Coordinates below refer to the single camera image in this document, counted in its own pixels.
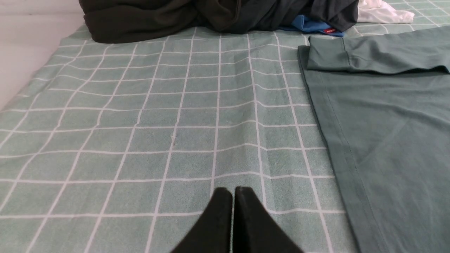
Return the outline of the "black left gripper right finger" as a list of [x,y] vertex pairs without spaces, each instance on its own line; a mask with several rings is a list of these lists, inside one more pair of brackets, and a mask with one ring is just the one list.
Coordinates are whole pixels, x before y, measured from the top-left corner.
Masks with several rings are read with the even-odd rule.
[[250,187],[235,188],[234,253],[302,253],[266,211]]

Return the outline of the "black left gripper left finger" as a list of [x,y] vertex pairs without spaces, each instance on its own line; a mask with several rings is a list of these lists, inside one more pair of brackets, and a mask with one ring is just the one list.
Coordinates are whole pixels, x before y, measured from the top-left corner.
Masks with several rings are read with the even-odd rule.
[[232,204],[231,192],[216,188],[206,209],[172,253],[228,253]]

